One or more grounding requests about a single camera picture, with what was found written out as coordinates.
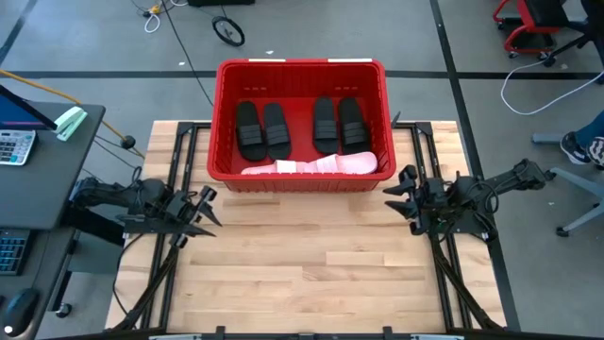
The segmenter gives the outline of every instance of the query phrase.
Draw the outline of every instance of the computer mouse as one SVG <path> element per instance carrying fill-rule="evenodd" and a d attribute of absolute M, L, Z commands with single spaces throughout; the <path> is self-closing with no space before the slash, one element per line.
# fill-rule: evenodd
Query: computer mouse
<path fill-rule="evenodd" d="M 27 288 L 17 293 L 8 302 L 3 317 L 4 333 L 6 335 L 15 337 L 25 332 L 36 310 L 38 296 L 38 291 Z"/>

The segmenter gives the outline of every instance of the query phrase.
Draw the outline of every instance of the jeans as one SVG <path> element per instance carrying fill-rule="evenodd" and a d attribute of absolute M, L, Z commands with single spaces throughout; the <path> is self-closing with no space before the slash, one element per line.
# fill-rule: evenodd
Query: jeans
<path fill-rule="evenodd" d="M 587 149 L 595 137 L 604 137 L 604 111 L 592 123 L 577 131 L 575 137 L 577 138 L 577 143 L 583 149 Z"/>

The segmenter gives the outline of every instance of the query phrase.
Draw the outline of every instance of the stapler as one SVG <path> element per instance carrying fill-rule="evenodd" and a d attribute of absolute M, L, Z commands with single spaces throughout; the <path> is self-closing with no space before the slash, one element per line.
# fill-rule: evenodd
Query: stapler
<path fill-rule="evenodd" d="M 80 107 L 72 107 L 63 113 L 56 121 L 57 138 L 60 141 L 67 141 L 74 134 L 77 127 L 84 121 L 88 113 Z"/>

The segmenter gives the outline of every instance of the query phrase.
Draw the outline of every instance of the wooden table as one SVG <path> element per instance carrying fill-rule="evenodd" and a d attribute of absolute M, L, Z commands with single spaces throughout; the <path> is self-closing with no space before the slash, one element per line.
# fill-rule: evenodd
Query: wooden table
<path fill-rule="evenodd" d="M 167 180 L 176 125 L 155 122 L 145 177 Z M 432 125 L 443 177 L 453 179 L 456 170 L 467 174 L 456 123 Z M 369 193 L 236 194 L 206 171 L 209 139 L 209 131 L 198 136 L 191 190 L 208 184 L 218 191 L 213 207 L 224 227 L 204 219 L 204 228 L 218 237 L 190 238 L 180 252 L 169 332 L 215 332 L 216 326 L 245 333 L 382 332 L 383 326 L 444 331 L 428 238 L 412 236 L 408 222 L 383 203 L 393 196 L 381 190 L 395 185 L 396 176 Z M 397 169 L 415 163 L 407 130 L 395 130 L 394 143 Z M 116 290 L 127 309 L 147 284 L 155 240 L 145 235 L 124 255 Z M 503 325 L 487 247 L 467 235 L 456 240 L 468 288 Z M 159 318 L 162 294 L 159 289 L 152 320 Z M 107 326 L 123 317 L 113 300 Z"/>

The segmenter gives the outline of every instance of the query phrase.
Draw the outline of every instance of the black slipper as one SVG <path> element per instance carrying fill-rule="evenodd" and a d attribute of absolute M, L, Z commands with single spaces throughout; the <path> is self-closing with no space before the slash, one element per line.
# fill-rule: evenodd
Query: black slipper
<path fill-rule="evenodd" d="M 365 122 L 362 120 L 361 108 L 352 97 L 344 98 L 338 105 L 340 117 L 340 135 L 342 136 L 342 153 L 345 155 L 371 151 L 371 139 Z"/>
<path fill-rule="evenodd" d="M 268 156 L 273 160 L 287 160 L 292 153 L 290 131 L 285 124 L 283 110 L 277 103 L 264 106 L 264 130 L 268 144 Z"/>
<path fill-rule="evenodd" d="M 320 97 L 314 102 L 314 131 L 312 142 L 317 151 L 325 155 L 338 153 L 338 129 L 329 97 Z"/>
<path fill-rule="evenodd" d="M 237 146 L 242 156 L 252 162 L 266 157 L 266 144 L 254 103 L 245 101 L 237 106 Z"/>

